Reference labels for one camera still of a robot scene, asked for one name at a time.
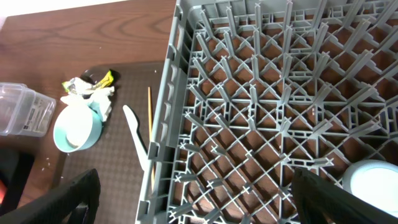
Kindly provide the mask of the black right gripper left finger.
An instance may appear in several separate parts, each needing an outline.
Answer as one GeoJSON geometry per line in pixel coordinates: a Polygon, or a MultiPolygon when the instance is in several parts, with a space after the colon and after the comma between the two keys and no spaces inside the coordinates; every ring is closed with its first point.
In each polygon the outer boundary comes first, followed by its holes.
{"type": "Polygon", "coordinates": [[[1,216],[1,223],[93,224],[99,207],[100,178],[89,169],[18,209],[1,216]]]}

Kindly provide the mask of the light blue plastic cup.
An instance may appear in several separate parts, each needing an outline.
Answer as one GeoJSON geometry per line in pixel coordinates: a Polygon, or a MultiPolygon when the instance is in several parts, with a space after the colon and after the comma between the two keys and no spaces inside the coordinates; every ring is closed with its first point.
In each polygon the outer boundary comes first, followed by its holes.
{"type": "Polygon", "coordinates": [[[397,216],[397,166],[385,161],[363,160],[343,174],[343,189],[357,198],[397,216]]]}

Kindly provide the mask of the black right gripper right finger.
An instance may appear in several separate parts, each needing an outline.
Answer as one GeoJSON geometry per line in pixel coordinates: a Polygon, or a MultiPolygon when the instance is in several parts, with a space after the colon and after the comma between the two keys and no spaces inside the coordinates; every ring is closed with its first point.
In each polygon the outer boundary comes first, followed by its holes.
{"type": "Polygon", "coordinates": [[[301,223],[397,223],[396,217],[305,168],[294,171],[292,195],[301,223]]]}

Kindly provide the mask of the orange carrot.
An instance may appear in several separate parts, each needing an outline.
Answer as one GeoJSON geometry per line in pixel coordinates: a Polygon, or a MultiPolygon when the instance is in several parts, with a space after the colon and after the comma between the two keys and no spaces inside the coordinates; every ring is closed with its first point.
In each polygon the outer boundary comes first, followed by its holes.
{"type": "Polygon", "coordinates": [[[0,203],[3,203],[3,200],[6,196],[7,187],[5,184],[0,180],[0,203]]]}

